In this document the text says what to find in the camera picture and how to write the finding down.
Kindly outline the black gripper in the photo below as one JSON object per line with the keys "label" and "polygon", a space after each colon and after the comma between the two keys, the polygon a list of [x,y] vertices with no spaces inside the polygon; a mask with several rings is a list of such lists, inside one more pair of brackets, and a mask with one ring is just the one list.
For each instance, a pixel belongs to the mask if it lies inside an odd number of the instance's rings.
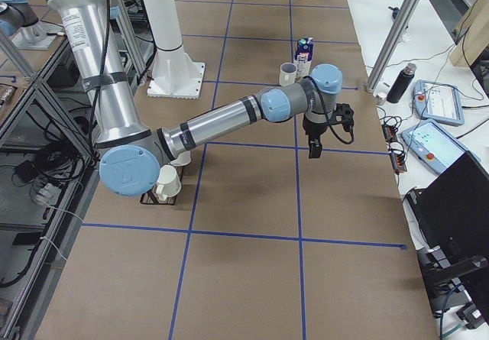
{"label": "black gripper", "polygon": [[326,122],[316,123],[310,121],[307,117],[303,117],[303,130],[308,137],[309,143],[309,159],[321,157],[322,145],[320,144],[320,137],[327,129],[328,124]]}

